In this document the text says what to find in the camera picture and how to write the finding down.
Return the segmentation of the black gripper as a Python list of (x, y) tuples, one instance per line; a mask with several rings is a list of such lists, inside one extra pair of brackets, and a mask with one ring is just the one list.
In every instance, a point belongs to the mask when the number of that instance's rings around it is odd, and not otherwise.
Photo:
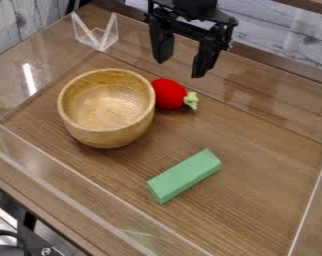
[(213, 68), (220, 51), (229, 48), (239, 21), (217, 7), (217, 0), (148, 0), (149, 36), (153, 58), (163, 64), (173, 55), (173, 33), (200, 41), (192, 77)]

